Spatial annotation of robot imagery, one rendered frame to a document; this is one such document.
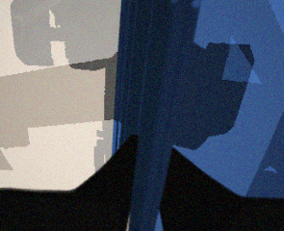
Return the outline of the blue plastic tray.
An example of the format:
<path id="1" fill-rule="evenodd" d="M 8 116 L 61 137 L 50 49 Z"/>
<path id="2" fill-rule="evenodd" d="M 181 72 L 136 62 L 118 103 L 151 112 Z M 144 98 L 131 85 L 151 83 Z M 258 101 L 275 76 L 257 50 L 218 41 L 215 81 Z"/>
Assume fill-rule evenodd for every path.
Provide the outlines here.
<path id="1" fill-rule="evenodd" d="M 112 156 L 139 135 L 155 0 L 121 0 Z"/>
<path id="2" fill-rule="evenodd" d="M 128 231 L 163 231 L 172 148 L 284 198 L 284 0 L 155 0 Z"/>

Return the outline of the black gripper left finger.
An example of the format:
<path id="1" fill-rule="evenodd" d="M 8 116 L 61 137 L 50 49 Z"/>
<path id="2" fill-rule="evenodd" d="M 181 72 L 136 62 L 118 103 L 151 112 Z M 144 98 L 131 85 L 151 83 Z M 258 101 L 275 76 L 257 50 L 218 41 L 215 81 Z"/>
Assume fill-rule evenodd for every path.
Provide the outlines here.
<path id="1" fill-rule="evenodd" d="M 0 231 L 127 231 L 138 140 L 73 190 L 0 188 Z"/>

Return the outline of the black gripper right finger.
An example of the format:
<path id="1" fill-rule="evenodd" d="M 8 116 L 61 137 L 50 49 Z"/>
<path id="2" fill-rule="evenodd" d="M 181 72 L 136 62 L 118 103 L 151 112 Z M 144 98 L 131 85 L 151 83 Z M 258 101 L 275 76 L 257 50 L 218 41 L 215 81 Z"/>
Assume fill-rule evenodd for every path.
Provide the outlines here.
<path id="1" fill-rule="evenodd" d="M 284 231 L 284 198 L 235 194 L 173 147 L 160 218 L 163 231 Z"/>

